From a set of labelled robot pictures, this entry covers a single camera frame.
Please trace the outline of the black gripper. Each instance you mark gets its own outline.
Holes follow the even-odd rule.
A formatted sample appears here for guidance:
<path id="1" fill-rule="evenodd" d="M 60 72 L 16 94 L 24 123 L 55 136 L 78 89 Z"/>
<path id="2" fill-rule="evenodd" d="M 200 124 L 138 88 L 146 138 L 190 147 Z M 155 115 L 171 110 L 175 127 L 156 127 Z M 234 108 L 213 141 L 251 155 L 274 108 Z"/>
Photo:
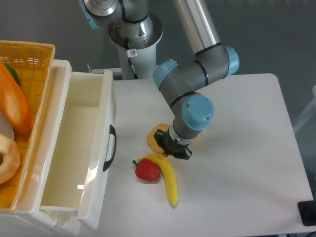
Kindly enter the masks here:
<path id="1" fill-rule="evenodd" d="M 192 155 L 192 151 L 188 149 L 188 145 L 182 145 L 178 139 L 171 138 L 169 130 L 166 132 L 157 130 L 154 134 L 154 139 L 156 144 L 153 150 L 163 157 L 173 155 L 177 159 L 189 160 Z"/>

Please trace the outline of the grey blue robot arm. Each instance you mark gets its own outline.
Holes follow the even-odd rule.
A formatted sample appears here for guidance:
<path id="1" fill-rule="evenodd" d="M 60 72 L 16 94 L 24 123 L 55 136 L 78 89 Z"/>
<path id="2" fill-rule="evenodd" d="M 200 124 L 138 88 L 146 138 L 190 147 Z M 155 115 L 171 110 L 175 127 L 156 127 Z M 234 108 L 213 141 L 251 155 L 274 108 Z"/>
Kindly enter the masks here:
<path id="1" fill-rule="evenodd" d="M 212 102 L 198 90 L 235 73 L 239 57 L 223 46 L 206 3 L 176 0 L 174 6 L 195 60 L 181 67 L 174 60 L 156 64 L 156 45 L 163 33 L 161 21 L 146 0 L 81 0 L 79 5 L 93 29 L 110 18 L 108 34 L 117 47 L 123 79 L 153 79 L 175 118 L 153 138 L 163 156 L 189 159 L 189 145 L 210 124 Z"/>

